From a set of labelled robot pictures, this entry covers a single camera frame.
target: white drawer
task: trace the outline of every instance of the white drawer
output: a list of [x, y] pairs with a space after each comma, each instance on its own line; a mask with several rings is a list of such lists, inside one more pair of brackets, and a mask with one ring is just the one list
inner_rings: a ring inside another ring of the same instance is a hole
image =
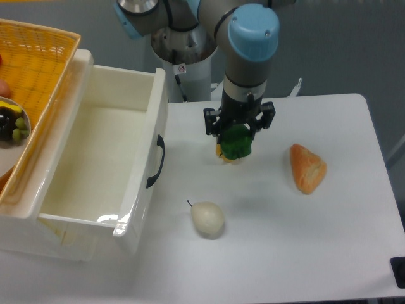
[[153, 191], [147, 181], [163, 164], [164, 83], [160, 69], [93, 67], [40, 219], [71, 223], [84, 234], [111, 233], [136, 249]]
[[56, 110], [42, 151], [20, 185], [27, 190], [10, 193], [0, 217], [45, 227], [62, 246], [109, 236], [133, 253], [164, 160], [165, 72], [89, 69], [87, 85], [70, 78], [72, 91], [84, 91], [83, 98], [70, 96], [59, 105], [70, 117]]

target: black object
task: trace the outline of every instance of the black object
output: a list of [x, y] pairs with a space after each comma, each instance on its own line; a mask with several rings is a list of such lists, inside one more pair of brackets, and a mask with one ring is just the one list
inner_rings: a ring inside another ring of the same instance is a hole
[[158, 173], [156, 173], [154, 176], [150, 176], [150, 177], [147, 178], [146, 189], [153, 186], [153, 184], [158, 180], [158, 178], [160, 176], [160, 173], [162, 172], [163, 162], [165, 160], [165, 141], [160, 136], [160, 134], [158, 135], [157, 145], [160, 148], [162, 148], [162, 150], [163, 150], [163, 152], [162, 152], [162, 160], [160, 161], [160, 166], [159, 166]]
[[223, 131], [236, 124], [247, 124], [254, 139], [258, 131], [270, 127], [276, 114], [271, 101], [261, 104], [261, 98], [254, 100], [253, 95], [250, 94], [246, 102], [240, 102], [230, 98], [225, 91], [218, 111], [205, 108], [203, 112], [206, 134], [217, 137], [218, 144], [221, 143]]
[[0, 141], [10, 141], [16, 128], [18, 115], [10, 108], [0, 107]]
[[405, 256], [391, 258], [390, 261], [397, 286], [405, 289]]

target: orange bread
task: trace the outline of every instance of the orange bread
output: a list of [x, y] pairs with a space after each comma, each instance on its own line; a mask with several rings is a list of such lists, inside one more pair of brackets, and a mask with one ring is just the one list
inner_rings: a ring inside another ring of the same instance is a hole
[[311, 194], [327, 173], [327, 164], [299, 144], [291, 146], [290, 161], [297, 188], [304, 194]]

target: wicker basket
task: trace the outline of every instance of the wicker basket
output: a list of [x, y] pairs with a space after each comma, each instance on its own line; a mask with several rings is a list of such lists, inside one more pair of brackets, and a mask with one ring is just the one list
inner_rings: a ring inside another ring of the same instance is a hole
[[13, 192], [34, 148], [41, 143], [41, 134], [79, 43], [78, 34], [0, 19], [0, 78], [9, 84], [11, 99], [23, 106], [32, 126], [27, 147], [0, 194], [0, 204], [6, 193]]

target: black handle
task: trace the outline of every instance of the black handle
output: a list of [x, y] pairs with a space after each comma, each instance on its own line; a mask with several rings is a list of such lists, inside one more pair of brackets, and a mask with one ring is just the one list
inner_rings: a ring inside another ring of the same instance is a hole
[[158, 180], [160, 172], [162, 172], [163, 162], [165, 160], [165, 141], [163, 140], [163, 138], [160, 135], [158, 135], [157, 144], [163, 150], [163, 152], [162, 152], [162, 160], [160, 161], [160, 166], [159, 166], [158, 173], [156, 173], [154, 176], [150, 176], [150, 177], [147, 178], [146, 189], [149, 188], [149, 187], [152, 187], [153, 184]]

